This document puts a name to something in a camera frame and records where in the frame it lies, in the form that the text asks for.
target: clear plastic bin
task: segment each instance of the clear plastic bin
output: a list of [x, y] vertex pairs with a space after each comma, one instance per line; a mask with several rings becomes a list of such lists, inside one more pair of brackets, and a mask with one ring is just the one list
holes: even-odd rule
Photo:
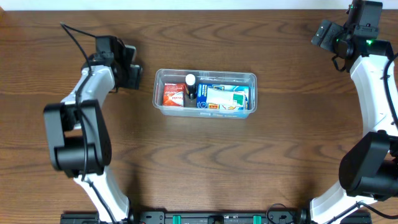
[[[165, 83], [185, 83], [185, 76], [194, 74], [196, 84], [239, 85], [249, 87], [247, 110], [219, 110], [209, 108], [163, 106]], [[247, 118], [257, 109], [257, 78], [253, 73], [212, 72], [199, 70], [160, 69], [156, 72], [153, 104], [164, 115], [191, 116], [202, 118]]]

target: black mount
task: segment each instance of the black mount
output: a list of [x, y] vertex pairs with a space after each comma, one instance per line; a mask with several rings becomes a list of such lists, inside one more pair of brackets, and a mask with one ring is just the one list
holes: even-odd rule
[[[394, 56], [390, 42], [376, 40], [379, 34], [381, 2], [354, 0], [347, 10], [348, 20], [344, 26], [323, 20], [311, 43], [336, 54], [333, 64], [340, 72], [351, 70], [359, 56]], [[336, 58], [345, 60], [339, 68]]]
[[[385, 160], [390, 151], [395, 159]], [[385, 201], [398, 196], [398, 138], [385, 131], [367, 133], [340, 163], [339, 180], [348, 196]]]
[[[269, 212], [269, 218], [275, 224], [302, 223], [295, 219], [294, 210], [275, 210]], [[64, 214], [61, 215], [60, 224], [84, 224], [100, 222], [98, 214]], [[170, 213], [170, 212], [142, 212], [136, 222], [124, 220], [122, 224], [271, 224], [265, 213]], [[372, 224], [368, 212], [357, 211], [347, 216], [341, 224]]]
[[119, 87], [138, 90], [142, 67], [132, 62], [136, 57], [136, 48], [124, 45], [115, 36], [104, 35], [95, 37], [96, 53], [89, 56], [91, 66], [105, 65], [112, 69], [115, 88]]

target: box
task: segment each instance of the box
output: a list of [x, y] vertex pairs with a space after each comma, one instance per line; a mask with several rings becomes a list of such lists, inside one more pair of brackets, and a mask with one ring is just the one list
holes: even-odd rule
[[[164, 85], [166, 83], [185, 83], [185, 77], [193, 74], [197, 84], [211, 83], [214, 85], [247, 86], [249, 90], [248, 107], [246, 110], [214, 110], [209, 108], [163, 106]], [[247, 118], [257, 109], [257, 78], [253, 73], [246, 72], [213, 72], [202, 70], [160, 69], [156, 72], [154, 96], [152, 103], [164, 115], [191, 116], [200, 118]]]
[[[207, 89], [214, 88], [217, 90], [224, 91], [244, 91], [245, 104], [244, 106], [225, 106], [217, 105], [213, 103], [206, 103], [207, 100]], [[248, 86], [236, 86], [236, 85], [220, 85], [220, 84], [199, 84], [198, 85], [198, 97], [197, 97], [197, 108], [209, 108], [219, 110], [246, 110], [248, 108], [249, 99], [249, 87]]]
[[165, 83], [163, 106], [184, 106], [184, 83]]

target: wood grain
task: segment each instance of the wood grain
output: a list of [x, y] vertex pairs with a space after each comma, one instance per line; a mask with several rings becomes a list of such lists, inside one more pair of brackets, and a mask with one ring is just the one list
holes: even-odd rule
[[[397, 11], [381, 39], [398, 45]], [[7, 12], [0, 22], [0, 222], [58, 223], [94, 210], [49, 160], [42, 110], [80, 78], [81, 53], [59, 21], [135, 45], [140, 90], [109, 95], [103, 114], [116, 178], [133, 207], [266, 210], [299, 207], [338, 179], [341, 158], [362, 135], [348, 73], [310, 40], [344, 11]], [[94, 42], [76, 35], [87, 52]], [[166, 117], [152, 106], [160, 68], [253, 72], [258, 109], [246, 120]], [[396, 213], [396, 199], [376, 207]], [[373, 215], [375, 223], [393, 223]]]

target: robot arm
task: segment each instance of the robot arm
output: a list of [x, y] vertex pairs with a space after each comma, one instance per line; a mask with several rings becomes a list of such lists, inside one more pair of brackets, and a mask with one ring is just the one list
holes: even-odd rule
[[[354, 0], [343, 27], [323, 21], [312, 40], [336, 54], [332, 58], [336, 69], [350, 72], [358, 91], [364, 136], [343, 158], [339, 181], [310, 202], [310, 217], [317, 223], [339, 223], [360, 207], [358, 202], [369, 205], [398, 193], [394, 177], [397, 165], [384, 160], [388, 152], [396, 156], [398, 130], [384, 88], [384, 70], [394, 56], [389, 42], [376, 40], [381, 8], [381, 2]], [[345, 60], [342, 69], [335, 62], [337, 57]], [[396, 107], [394, 62], [387, 75], [389, 94]]]
[[[95, 38], [97, 53], [90, 56], [89, 65], [83, 65], [80, 81], [61, 103], [45, 107], [44, 120], [53, 167], [83, 187], [101, 221], [115, 223], [128, 218], [129, 199], [120, 191], [108, 166], [111, 143], [101, 106], [114, 88], [138, 88], [142, 69], [131, 64], [136, 54], [133, 46], [112, 36]], [[89, 77], [88, 66], [92, 71]], [[79, 88], [81, 95], [76, 102]], [[84, 115], [81, 121], [78, 110]], [[81, 123], [85, 125], [85, 136], [65, 137], [65, 132], [80, 129]]]

